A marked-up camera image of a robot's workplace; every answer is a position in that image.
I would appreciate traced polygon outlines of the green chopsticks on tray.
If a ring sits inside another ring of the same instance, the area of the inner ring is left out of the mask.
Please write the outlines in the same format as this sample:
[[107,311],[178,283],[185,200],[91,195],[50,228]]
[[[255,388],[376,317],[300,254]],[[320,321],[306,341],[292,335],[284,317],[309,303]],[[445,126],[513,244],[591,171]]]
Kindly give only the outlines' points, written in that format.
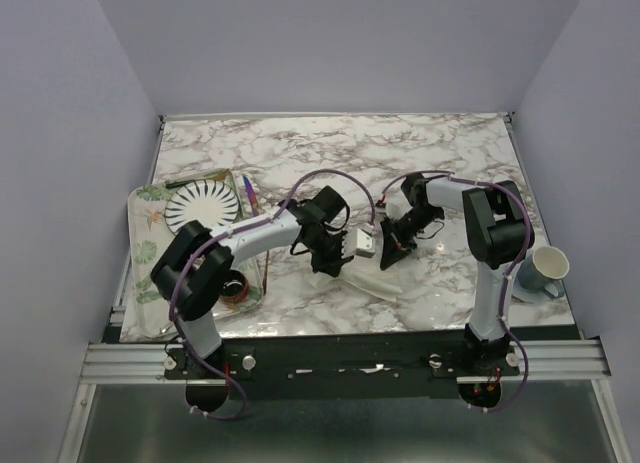
[[163,186],[168,189],[176,189],[182,186],[185,186],[189,183],[195,182],[197,180],[203,180],[203,179],[212,179],[212,180],[216,180],[216,181],[225,181],[225,179],[227,178],[228,174],[230,173],[230,170],[225,168],[225,169],[215,169],[212,171],[207,171],[207,172],[202,172],[202,173],[197,173],[194,175],[190,175],[190,176],[186,176],[184,178],[179,178],[179,179],[175,179],[175,180],[167,180],[163,183]]

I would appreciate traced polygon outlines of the white cloth napkin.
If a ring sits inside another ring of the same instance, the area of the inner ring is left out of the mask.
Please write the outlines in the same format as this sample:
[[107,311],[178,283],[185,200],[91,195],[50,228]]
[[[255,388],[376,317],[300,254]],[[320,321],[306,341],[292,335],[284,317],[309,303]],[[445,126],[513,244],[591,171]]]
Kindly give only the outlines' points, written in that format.
[[341,268],[337,277],[318,272],[309,273],[307,278],[309,283],[317,289],[328,288],[331,284],[349,285],[388,302],[396,302],[403,293],[398,272],[382,271],[374,258],[356,256]]

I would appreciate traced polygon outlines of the white saucer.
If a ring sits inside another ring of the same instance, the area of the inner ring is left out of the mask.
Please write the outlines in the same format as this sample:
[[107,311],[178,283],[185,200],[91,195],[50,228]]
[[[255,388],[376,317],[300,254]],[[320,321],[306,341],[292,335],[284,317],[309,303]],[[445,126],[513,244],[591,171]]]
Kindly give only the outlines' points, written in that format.
[[513,285],[514,298],[530,304],[542,304],[559,300],[565,296],[565,288],[561,281],[552,281],[542,289],[530,291],[523,288],[518,281]]

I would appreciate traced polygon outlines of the iridescent purple utensil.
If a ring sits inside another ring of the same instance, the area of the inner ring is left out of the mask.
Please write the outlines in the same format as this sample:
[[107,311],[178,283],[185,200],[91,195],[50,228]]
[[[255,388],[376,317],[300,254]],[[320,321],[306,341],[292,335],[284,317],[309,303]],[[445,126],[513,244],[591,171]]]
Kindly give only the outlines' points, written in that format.
[[255,190],[253,188],[253,185],[247,175],[243,175],[242,179],[243,179],[243,183],[247,193],[247,198],[250,204],[252,215],[258,216],[260,214],[260,208],[259,208],[259,202],[255,193]]

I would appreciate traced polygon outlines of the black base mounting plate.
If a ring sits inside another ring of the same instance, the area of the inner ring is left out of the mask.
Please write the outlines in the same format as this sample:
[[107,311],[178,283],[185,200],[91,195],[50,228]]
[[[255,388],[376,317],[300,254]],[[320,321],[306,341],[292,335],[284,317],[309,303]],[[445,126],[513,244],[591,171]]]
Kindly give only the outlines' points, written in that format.
[[495,384],[517,376],[508,339],[475,345],[464,330],[227,338],[209,356],[168,351],[170,380],[211,388],[221,371],[249,400],[455,398],[461,378]]

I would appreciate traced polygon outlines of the aluminium frame rail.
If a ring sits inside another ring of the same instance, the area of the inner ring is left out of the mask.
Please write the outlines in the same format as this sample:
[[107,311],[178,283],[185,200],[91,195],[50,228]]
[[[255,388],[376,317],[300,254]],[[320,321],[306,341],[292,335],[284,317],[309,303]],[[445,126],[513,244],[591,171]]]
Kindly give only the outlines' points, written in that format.
[[[514,347],[509,357],[517,368],[502,371],[504,382],[518,381],[527,376],[534,381],[593,381],[611,376],[611,370],[601,343],[597,340],[526,341],[524,348]],[[189,370],[168,351],[171,345],[91,345],[86,352],[80,381],[94,385],[126,385],[179,383],[211,384],[198,370]]]

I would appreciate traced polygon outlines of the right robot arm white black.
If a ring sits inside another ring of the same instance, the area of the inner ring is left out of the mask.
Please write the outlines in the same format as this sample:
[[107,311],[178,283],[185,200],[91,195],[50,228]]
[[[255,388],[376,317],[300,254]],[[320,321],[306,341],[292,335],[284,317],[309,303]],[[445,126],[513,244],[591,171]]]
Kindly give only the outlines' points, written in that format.
[[461,348],[460,362],[467,372],[483,374],[496,363],[490,344],[505,339],[512,280],[535,241],[526,205],[511,180],[472,181],[432,170],[409,173],[401,180],[410,210],[399,219],[386,216],[380,222],[380,269],[390,268],[416,250],[418,234],[442,220],[446,209],[463,215],[467,245],[477,262],[477,284],[465,330],[472,343]]

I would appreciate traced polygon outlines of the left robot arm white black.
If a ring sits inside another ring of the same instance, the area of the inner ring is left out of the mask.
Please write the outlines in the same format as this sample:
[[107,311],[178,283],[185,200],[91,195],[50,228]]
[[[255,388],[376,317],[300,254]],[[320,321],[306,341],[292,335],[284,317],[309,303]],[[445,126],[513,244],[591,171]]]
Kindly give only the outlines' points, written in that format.
[[354,257],[348,232],[331,225],[340,213],[349,216],[350,207],[326,186],[312,199],[281,203],[272,214],[216,229],[193,220],[180,229],[150,278],[169,302],[169,319],[191,349],[187,365],[197,376],[209,378],[221,368],[223,340],[212,308],[232,271],[261,253],[301,244],[313,272],[337,277]]

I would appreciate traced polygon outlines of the black and copper small bowl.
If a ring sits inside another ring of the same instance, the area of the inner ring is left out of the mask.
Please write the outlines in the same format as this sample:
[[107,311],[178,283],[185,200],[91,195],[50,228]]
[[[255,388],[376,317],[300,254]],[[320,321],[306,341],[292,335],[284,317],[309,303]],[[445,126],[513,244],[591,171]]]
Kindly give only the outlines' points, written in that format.
[[246,300],[249,293],[249,281],[238,270],[231,270],[223,282],[220,299],[227,304],[235,305]]

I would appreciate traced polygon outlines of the rose gold fork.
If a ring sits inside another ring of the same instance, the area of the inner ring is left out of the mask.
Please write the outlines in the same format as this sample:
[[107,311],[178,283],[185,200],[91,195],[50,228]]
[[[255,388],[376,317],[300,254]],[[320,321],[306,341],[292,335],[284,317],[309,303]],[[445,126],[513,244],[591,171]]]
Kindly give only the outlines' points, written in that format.
[[263,278],[262,278],[263,294],[266,294],[268,289],[269,266],[270,266],[270,251],[267,251],[265,254],[264,270],[263,270]]

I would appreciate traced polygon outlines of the white plate blue stripes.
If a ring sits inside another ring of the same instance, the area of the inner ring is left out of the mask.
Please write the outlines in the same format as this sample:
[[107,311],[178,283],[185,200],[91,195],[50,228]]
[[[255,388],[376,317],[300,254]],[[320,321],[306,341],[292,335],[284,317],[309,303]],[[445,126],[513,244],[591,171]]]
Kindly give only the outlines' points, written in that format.
[[194,180],[179,187],[168,200],[164,219],[169,231],[178,231],[191,221],[205,227],[232,224],[240,201],[231,186],[213,179]]

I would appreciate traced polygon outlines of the leaf pattern serving tray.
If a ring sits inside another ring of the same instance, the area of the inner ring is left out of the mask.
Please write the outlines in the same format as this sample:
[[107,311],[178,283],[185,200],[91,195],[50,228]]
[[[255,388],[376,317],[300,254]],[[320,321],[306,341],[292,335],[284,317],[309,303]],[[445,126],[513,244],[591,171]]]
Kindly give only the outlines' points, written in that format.
[[[123,303],[125,311],[120,340],[124,343],[163,340],[175,334],[168,318],[168,303],[151,280],[151,270],[175,236],[165,223],[164,211],[178,188],[168,190],[163,186],[164,182],[134,190],[127,201],[131,283]],[[240,174],[230,170],[223,182],[232,187],[240,201],[240,210],[233,223],[251,217]]]

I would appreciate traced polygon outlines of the blue grey mug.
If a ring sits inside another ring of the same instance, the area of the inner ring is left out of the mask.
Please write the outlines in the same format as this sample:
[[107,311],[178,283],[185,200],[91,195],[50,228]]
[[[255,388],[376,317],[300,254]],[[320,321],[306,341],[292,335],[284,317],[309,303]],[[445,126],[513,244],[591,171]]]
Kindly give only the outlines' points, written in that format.
[[565,296],[563,279],[570,271],[566,254],[554,246],[540,246],[527,253],[516,274],[524,291],[545,294],[551,299]]

